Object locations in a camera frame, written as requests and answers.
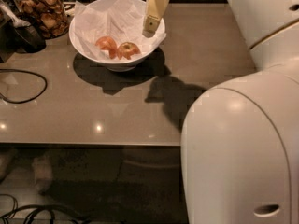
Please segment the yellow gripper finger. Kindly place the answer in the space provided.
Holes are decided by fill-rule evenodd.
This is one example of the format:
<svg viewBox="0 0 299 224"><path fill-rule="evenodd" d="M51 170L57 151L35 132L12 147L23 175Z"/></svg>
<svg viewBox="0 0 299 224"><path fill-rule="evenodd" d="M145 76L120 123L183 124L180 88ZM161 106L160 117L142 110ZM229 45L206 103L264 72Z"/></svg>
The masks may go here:
<svg viewBox="0 0 299 224"><path fill-rule="evenodd" d="M146 0L142 35L151 38L157 32L169 0Z"/></svg>

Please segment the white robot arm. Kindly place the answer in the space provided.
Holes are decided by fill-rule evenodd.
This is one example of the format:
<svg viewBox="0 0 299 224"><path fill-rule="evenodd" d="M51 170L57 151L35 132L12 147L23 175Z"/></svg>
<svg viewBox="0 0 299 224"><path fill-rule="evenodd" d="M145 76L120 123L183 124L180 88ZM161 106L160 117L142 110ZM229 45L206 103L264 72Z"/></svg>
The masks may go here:
<svg viewBox="0 0 299 224"><path fill-rule="evenodd" d="M189 224L299 224L299 0L227 0L237 35L194 31L206 59L253 73L205 91L181 141Z"/></svg>

